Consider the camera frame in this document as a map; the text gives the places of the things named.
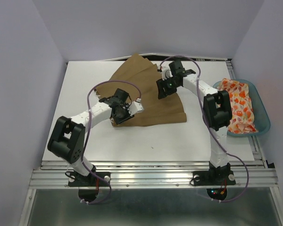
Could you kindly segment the aluminium rail frame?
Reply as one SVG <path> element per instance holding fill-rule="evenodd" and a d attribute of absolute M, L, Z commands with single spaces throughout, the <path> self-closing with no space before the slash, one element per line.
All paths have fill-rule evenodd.
<path fill-rule="evenodd" d="M 215 203 L 205 188 L 190 185 L 192 172 L 204 161 L 100 161 L 98 170 L 111 173 L 113 193 L 108 203 L 86 206 L 77 188 L 68 186 L 66 164 L 44 161 L 32 173 L 22 226 L 283 226 L 283 202 L 276 170 L 266 163 L 258 139 L 249 137 L 254 160 L 245 169 L 232 162 L 236 185 L 229 203 Z"/>

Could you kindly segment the blue plastic basket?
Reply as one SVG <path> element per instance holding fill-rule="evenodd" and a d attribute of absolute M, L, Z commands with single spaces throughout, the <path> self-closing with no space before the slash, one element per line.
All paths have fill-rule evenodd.
<path fill-rule="evenodd" d="M 250 133 L 250 134 L 234 134 L 229 131 L 227 131 L 227 135 L 231 137 L 249 137 L 249 136 L 260 136 L 263 134 L 266 134 L 271 126 L 270 119 L 268 117 L 267 111 L 264 107 L 264 104 L 261 100 L 261 97 L 255 87 L 254 84 L 252 84 L 250 81 L 247 80 L 241 80 L 241 79 L 235 79 L 235 81 L 239 81 L 242 83 L 246 83 L 249 86 L 249 95 L 252 101 L 252 108 L 254 113 L 254 125 L 258 132 Z M 221 81 L 218 81 L 213 85 L 214 88 L 217 89 L 218 84 Z"/>

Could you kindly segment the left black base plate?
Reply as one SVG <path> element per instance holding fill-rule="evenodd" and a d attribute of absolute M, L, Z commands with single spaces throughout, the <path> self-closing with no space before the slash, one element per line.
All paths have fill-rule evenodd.
<path fill-rule="evenodd" d="M 82 176 L 76 171 L 66 171 L 68 178 L 68 187 L 79 188 L 78 198 L 80 203 L 94 205 L 105 202 L 111 195 L 112 187 L 110 185 L 110 172 L 98 172 L 96 176 L 89 174 Z M 100 188 L 107 187 L 107 194 L 100 194 Z"/>

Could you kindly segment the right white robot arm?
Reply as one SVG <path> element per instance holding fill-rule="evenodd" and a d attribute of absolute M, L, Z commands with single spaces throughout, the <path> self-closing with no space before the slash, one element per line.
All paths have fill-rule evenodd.
<path fill-rule="evenodd" d="M 198 73 L 192 69 L 186 70 L 180 60 L 173 61 L 168 67 L 158 66 L 162 78 L 156 81 L 158 99 L 166 98 L 183 87 L 198 98 L 202 117 L 210 133 L 211 156 L 208 180 L 218 184 L 225 178 L 224 171 L 230 170 L 228 153 L 225 149 L 227 129 L 232 119 L 232 109 L 229 93 L 220 91 L 200 79 Z"/>

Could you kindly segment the brown pleated skirt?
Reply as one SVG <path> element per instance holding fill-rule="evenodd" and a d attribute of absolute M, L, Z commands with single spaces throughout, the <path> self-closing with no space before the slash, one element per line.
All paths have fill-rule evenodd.
<path fill-rule="evenodd" d="M 96 88 L 101 97 L 112 96 L 117 88 L 130 94 L 132 100 L 139 96 L 138 90 L 121 81 L 128 81 L 136 85 L 141 91 L 141 104 L 144 107 L 142 113 L 136 114 L 132 119 L 114 127 L 147 127 L 160 124 L 185 123 L 187 115 L 178 94 L 172 94 L 163 99 L 158 99 L 156 81 L 161 78 L 157 66 L 150 60 L 134 54 L 128 58 L 110 77 L 109 82 Z"/>

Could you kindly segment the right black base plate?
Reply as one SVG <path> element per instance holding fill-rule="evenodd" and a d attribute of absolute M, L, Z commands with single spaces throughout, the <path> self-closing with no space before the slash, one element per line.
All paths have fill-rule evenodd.
<path fill-rule="evenodd" d="M 236 185 L 233 172 L 225 175 L 214 176 L 209 171 L 194 171 L 190 180 L 191 186 L 204 187 L 207 186 L 208 197 L 219 202 L 225 201 L 227 197 L 227 187 Z"/>

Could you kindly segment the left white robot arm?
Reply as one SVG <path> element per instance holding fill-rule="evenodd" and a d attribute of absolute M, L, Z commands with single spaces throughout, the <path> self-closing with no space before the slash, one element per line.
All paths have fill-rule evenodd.
<path fill-rule="evenodd" d="M 113 119 L 120 124 L 133 118 L 129 108 L 129 93 L 117 89 L 114 95 L 104 97 L 90 109 L 70 118 L 61 116 L 57 119 L 47 149 L 55 156 L 65 160 L 79 174 L 79 180 L 86 186 L 95 182 L 94 165 L 84 157 L 85 136 L 91 128 L 102 121 Z"/>

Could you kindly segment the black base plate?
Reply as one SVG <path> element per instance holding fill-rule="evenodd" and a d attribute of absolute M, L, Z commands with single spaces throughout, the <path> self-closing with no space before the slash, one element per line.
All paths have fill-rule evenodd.
<path fill-rule="evenodd" d="M 110 185 L 110 172 L 98 172 L 96 176 L 89 174 L 82 176 L 76 171 L 66 171 L 68 178 L 68 187 L 79 188 L 78 198 L 80 203 L 94 205 L 105 202 L 111 195 L 112 187 Z M 100 194 L 100 188 L 107 187 L 107 194 Z"/>
<path fill-rule="evenodd" d="M 233 172 L 225 175 L 214 176 L 209 171 L 194 171 L 190 180 L 191 186 L 204 187 L 207 186 L 208 197 L 219 202 L 225 201 L 227 197 L 227 187 L 236 185 Z"/>

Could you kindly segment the orange floral skirt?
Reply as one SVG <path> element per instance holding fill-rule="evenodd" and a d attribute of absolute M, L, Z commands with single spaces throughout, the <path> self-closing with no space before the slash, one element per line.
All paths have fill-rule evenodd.
<path fill-rule="evenodd" d="M 248 84 L 224 78 L 218 84 L 217 89 L 226 90 L 229 93 L 233 116 L 228 131 L 234 134 L 258 132 L 254 125 L 255 117 Z"/>

